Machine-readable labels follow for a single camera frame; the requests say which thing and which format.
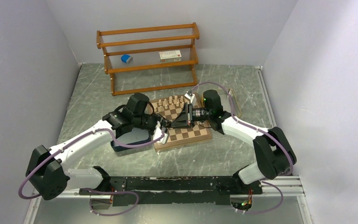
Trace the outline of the light queen chess piece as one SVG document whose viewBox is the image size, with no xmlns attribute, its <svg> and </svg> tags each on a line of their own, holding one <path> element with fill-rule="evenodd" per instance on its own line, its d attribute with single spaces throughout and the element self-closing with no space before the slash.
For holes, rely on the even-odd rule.
<svg viewBox="0 0 358 224">
<path fill-rule="evenodd" d="M 179 102 L 178 95 L 174 96 L 173 103 L 177 104 Z"/>
</svg>

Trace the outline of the white red card box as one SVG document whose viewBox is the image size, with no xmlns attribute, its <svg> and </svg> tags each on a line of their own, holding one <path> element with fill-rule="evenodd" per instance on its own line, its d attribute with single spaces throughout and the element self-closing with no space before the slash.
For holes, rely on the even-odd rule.
<svg viewBox="0 0 358 224">
<path fill-rule="evenodd" d="M 180 50 L 162 51 L 159 52 L 159 57 L 161 63 L 173 63 L 180 62 L 182 54 Z"/>
</svg>

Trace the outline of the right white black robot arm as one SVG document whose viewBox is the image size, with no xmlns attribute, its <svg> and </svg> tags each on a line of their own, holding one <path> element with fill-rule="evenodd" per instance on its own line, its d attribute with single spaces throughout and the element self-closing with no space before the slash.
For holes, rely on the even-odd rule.
<svg viewBox="0 0 358 224">
<path fill-rule="evenodd" d="M 211 128 L 221 134 L 233 136 L 254 148 L 256 161 L 236 172 L 233 188 L 245 193 L 251 183 L 262 179 L 275 179 L 287 171 L 292 171 L 296 156 L 282 129 L 265 129 L 244 122 L 225 111 L 220 95 L 216 90 L 202 94 L 203 107 L 193 108 L 185 103 L 179 116 L 170 124 L 171 128 L 193 127 L 195 122 L 207 121 Z"/>
</svg>

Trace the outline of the gold metal tin tray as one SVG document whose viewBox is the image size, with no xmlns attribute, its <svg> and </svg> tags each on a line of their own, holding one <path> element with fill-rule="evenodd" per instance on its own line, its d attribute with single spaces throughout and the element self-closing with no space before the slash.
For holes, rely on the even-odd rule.
<svg viewBox="0 0 358 224">
<path fill-rule="evenodd" d="M 202 94 L 201 120 L 225 120 L 234 116 L 240 116 L 241 111 L 236 101 L 234 92 L 225 90 L 207 90 Z"/>
</svg>

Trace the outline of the wooden two-tier shelf rack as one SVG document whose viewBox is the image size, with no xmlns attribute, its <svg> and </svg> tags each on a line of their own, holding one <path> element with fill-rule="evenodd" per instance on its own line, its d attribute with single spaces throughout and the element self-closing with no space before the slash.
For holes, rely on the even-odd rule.
<svg viewBox="0 0 358 224">
<path fill-rule="evenodd" d="M 103 51 L 104 72 L 110 76 L 112 96 L 136 92 L 159 91 L 173 88 L 195 86 L 198 83 L 195 65 L 199 63 L 195 42 L 200 38 L 197 23 L 166 25 L 146 28 L 130 28 L 96 32 L 96 46 Z M 161 63 L 159 52 L 180 50 L 180 62 Z M 121 56 L 133 57 L 130 64 L 121 61 Z M 115 89 L 117 73 L 149 69 L 188 66 L 192 81 L 118 91 Z"/>
</svg>

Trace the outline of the wooden chess board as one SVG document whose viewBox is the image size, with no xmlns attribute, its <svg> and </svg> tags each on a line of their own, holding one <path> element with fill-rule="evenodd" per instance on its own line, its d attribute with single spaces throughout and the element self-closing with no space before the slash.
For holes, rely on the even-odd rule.
<svg viewBox="0 0 358 224">
<path fill-rule="evenodd" d="M 169 121 L 174 121 L 184 107 L 184 103 L 188 101 L 184 95 L 178 95 L 179 102 L 173 103 L 174 96 L 153 99 L 151 106 L 148 106 L 148 112 L 156 112 L 165 117 Z M 207 122 L 195 122 L 192 128 L 181 128 L 168 130 L 169 137 L 166 144 L 154 144 L 155 151 L 169 150 L 175 147 L 191 145 L 205 140 L 212 139 L 210 125 Z"/>
</svg>

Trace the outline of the aluminium frame rail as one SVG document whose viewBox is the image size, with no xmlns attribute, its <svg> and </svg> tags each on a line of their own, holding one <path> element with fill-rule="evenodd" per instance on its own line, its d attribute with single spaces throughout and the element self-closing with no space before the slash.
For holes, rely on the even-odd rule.
<svg viewBox="0 0 358 224">
<path fill-rule="evenodd" d="M 262 66 L 255 66 L 255 72 L 258 77 L 258 81 L 260 84 L 260 88 L 262 90 L 262 95 L 264 98 L 264 104 L 267 109 L 267 115 L 269 118 L 269 121 L 272 126 L 277 126 L 276 120 L 273 114 L 273 110 L 271 107 L 271 103 L 269 100 L 269 96 L 267 93 L 267 88 L 264 83 L 264 79 L 262 76 Z M 283 194 L 286 194 L 288 196 L 302 196 L 304 194 L 303 187 L 300 181 L 300 177 L 298 176 L 286 176 L 286 177 L 277 177 L 275 180 L 267 181 L 271 183 L 272 185 L 278 187 Z M 262 184 L 263 193 L 262 196 L 280 196 L 279 191 L 274 188 L 273 186 L 270 186 L 268 184 Z"/>
</svg>

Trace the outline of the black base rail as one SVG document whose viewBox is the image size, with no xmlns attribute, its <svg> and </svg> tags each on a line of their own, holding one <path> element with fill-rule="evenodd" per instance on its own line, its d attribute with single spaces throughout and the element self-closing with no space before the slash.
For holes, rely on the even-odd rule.
<svg viewBox="0 0 358 224">
<path fill-rule="evenodd" d="M 260 195 L 260 181 L 244 184 L 237 176 L 112 176 L 94 192 L 79 190 L 82 196 L 96 197 L 113 192 L 113 206 L 138 204 L 214 203 L 231 205 L 231 197 Z"/>
</svg>

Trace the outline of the blue metal tin tray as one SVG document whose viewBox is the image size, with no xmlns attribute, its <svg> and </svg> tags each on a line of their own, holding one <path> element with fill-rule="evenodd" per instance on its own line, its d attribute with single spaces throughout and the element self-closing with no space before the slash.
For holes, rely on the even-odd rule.
<svg viewBox="0 0 358 224">
<path fill-rule="evenodd" d="M 152 136 L 147 130 L 133 128 L 130 132 L 121 134 L 117 137 L 117 140 L 124 145 L 136 146 L 137 148 L 145 146 L 146 143 L 152 140 Z M 115 152 L 133 149 L 133 147 L 121 146 L 113 140 L 110 142 L 110 146 Z"/>
</svg>

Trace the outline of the blue eraser block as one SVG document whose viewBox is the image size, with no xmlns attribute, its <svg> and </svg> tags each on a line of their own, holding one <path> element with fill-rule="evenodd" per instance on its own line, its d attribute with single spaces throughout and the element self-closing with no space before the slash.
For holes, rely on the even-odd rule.
<svg viewBox="0 0 358 224">
<path fill-rule="evenodd" d="M 130 64 L 130 63 L 132 62 L 132 60 L 133 60 L 133 57 L 130 56 L 130 55 L 128 55 L 128 54 L 124 54 L 124 55 L 121 56 L 120 59 L 121 59 L 121 61 L 122 61 L 123 63 L 125 63 L 125 64 Z"/>
</svg>

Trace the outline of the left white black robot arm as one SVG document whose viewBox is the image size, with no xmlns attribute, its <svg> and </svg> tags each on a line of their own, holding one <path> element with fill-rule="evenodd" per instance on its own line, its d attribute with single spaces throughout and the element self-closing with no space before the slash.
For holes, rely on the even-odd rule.
<svg viewBox="0 0 358 224">
<path fill-rule="evenodd" d="M 43 145 L 36 147 L 32 151 L 26 177 L 19 186 L 18 196 L 22 199 L 41 196 L 44 200 L 51 200 L 70 189 L 91 188 L 98 194 L 108 192 L 110 177 L 102 168 L 70 169 L 70 166 L 112 141 L 127 149 L 165 143 L 171 122 L 156 112 L 146 114 L 148 106 L 151 106 L 149 98 L 135 93 L 126 104 L 107 113 L 79 135 L 50 148 Z M 151 141 L 137 145 L 118 141 L 119 136 L 130 133 L 133 128 L 147 130 Z"/>
</svg>

